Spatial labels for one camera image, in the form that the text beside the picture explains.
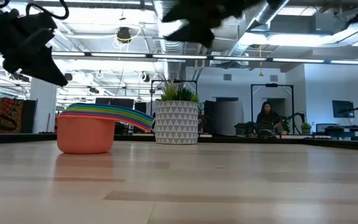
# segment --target colorful tapestry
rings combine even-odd
[[[0,99],[0,115],[7,116],[17,123],[17,128],[14,131],[5,131],[0,129],[0,133],[20,133],[22,126],[22,110],[24,100],[15,100],[9,98]],[[0,118],[0,124],[4,126],[11,126],[11,123],[5,119]]]

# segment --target computer monitor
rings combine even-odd
[[[111,105],[112,101],[114,99],[113,98],[96,98],[95,104],[99,104],[99,105]]]
[[[351,109],[354,109],[353,102],[333,100],[334,118],[354,118],[354,111],[348,111]]]
[[[119,98],[117,99],[117,98],[115,98],[113,105],[122,106],[122,107],[129,108],[129,109],[134,109],[134,103],[135,103],[135,100],[132,100],[132,99],[119,99]]]
[[[125,108],[134,108],[134,100],[132,99],[120,99],[120,98],[96,98],[95,104],[99,105],[116,105]]]
[[[135,110],[146,113],[147,111],[147,103],[144,102],[136,102],[135,103]]]

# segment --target triangle pattern pot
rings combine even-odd
[[[155,113],[155,141],[159,144],[197,144],[198,104],[159,101]]]

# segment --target small potted plant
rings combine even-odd
[[[303,123],[301,129],[302,135],[310,135],[311,125],[309,123]]]
[[[198,96],[186,88],[165,82],[155,112],[155,141],[159,144],[196,144]]]

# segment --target white column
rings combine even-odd
[[[31,79],[30,100],[37,100],[33,133],[55,130],[56,94],[56,85]]]

